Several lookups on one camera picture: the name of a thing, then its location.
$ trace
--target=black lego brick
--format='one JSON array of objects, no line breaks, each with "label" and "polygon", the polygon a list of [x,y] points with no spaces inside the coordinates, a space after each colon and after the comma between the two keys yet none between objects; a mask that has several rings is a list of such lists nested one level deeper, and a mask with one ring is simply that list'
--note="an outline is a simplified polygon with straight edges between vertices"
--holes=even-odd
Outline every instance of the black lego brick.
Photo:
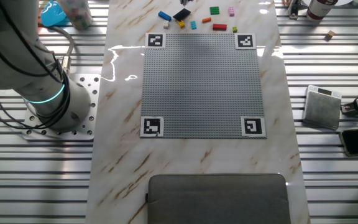
[{"label": "black lego brick", "polygon": [[186,18],[188,15],[190,15],[190,11],[187,9],[182,9],[180,12],[176,13],[173,17],[178,20],[182,21],[184,18]]}]

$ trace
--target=gray lego baseplate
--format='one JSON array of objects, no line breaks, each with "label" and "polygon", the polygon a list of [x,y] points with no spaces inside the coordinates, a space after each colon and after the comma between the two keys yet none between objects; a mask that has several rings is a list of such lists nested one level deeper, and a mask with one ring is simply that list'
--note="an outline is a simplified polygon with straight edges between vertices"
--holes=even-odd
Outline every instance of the gray lego baseplate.
[{"label": "gray lego baseplate", "polygon": [[140,136],[265,139],[255,47],[252,34],[148,34]]}]

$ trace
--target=marble table surface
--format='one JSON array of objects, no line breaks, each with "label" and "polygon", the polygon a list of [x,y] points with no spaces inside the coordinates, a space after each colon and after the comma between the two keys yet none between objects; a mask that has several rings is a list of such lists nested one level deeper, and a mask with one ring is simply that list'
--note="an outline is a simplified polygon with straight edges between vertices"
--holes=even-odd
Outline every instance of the marble table surface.
[{"label": "marble table surface", "polygon": [[[220,15],[211,16],[210,6],[219,6]],[[309,223],[273,0],[194,0],[184,29],[174,19],[163,29],[158,12],[172,16],[182,7],[179,0],[110,0],[86,222],[147,223],[153,175],[279,173],[287,181],[291,222]],[[201,23],[210,16],[212,22]],[[267,139],[141,139],[145,33],[221,33],[212,30],[214,22],[227,24],[226,32],[237,26],[256,34]]]}]

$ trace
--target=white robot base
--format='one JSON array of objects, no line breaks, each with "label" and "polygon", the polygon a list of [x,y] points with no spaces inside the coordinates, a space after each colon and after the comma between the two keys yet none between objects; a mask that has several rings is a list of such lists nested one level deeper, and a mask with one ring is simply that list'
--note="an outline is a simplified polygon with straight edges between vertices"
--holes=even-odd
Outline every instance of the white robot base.
[{"label": "white robot base", "polygon": [[[97,74],[70,74],[70,78],[85,87],[91,97],[90,109],[87,117],[71,131],[59,133],[51,129],[25,129],[22,136],[28,141],[62,140],[62,141],[90,141],[94,138],[96,116],[98,111],[99,88],[101,75]],[[41,121],[27,109],[25,113],[25,124],[35,126]]]}]

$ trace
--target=blue led ring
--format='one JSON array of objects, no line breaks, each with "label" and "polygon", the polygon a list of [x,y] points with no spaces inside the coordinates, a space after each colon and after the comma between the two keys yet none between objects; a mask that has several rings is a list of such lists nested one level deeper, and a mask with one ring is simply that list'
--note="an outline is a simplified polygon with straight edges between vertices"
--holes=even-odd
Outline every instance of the blue led ring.
[{"label": "blue led ring", "polygon": [[53,96],[53,97],[51,97],[51,98],[49,98],[49,99],[47,99],[47,100],[44,100],[44,101],[34,102],[34,101],[27,100],[27,99],[25,99],[24,97],[23,97],[23,99],[25,99],[25,100],[26,100],[27,102],[29,102],[29,103],[46,103],[46,102],[49,102],[49,101],[55,99],[58,95],[60,95],[60,93],[63,91],[64,88],[65,88],[65,85],[63,84],[62,88],[60,89],[60,91],[59,91],[58,93],[56,93],[55,96]]}]

